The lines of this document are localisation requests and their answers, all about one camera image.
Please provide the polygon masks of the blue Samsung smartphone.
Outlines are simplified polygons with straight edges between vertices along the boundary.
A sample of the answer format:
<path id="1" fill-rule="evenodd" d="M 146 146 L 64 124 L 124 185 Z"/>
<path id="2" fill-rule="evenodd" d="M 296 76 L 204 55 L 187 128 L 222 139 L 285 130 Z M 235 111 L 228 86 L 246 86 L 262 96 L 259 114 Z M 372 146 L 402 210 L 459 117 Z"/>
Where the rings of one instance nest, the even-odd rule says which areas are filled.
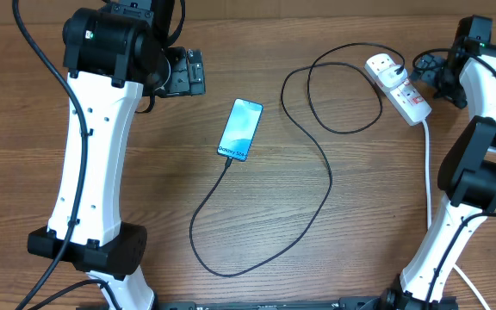
<path id="1" fill-rule="evenodd" d="M 237 98 L 228 116 L 217 153 L 223 157 L 246 161 L 263 111 L 262 104 Z"/>

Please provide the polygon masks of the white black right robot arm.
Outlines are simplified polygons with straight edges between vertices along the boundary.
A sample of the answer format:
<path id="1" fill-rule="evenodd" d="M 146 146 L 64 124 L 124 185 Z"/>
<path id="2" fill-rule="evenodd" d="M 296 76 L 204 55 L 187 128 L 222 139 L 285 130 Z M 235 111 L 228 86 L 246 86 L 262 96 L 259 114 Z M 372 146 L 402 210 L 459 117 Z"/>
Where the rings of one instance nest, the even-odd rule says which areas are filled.
<path id="1" fill-rule="evenodd" d="M 496 217 L 496 45 L 493 21 L 472 15 L 458 23 L 454 42 L 417 55 L 411 78 L 435 89 L 435 97 L 466 108 L 469 123 L 437 174 L 443 191 L 432 221 L 412 261 L 367 309 L 456 309 L 443 288 L 465 245 L 481 223 Z"/>

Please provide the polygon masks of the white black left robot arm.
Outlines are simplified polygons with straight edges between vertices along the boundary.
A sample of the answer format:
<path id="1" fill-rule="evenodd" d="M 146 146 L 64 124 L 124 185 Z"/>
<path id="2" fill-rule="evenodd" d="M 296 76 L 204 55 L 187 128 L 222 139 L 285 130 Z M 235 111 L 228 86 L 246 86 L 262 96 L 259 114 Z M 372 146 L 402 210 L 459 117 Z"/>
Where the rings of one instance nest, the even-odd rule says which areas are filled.
<path id="1" fill-rule="evenodd" d="M 71 263 L 103 291 L 109 309 L 154 309 L 158 298 L 140 267 L 143 226 L 121 219 L 120 189 L 128 134 L 141 99 L 206 91 L 202 54 L 177 45 L 174 0 L 107 1 L 65 22 L 59 82 L 70 118 L 58 200 L 28 251 Z"/>

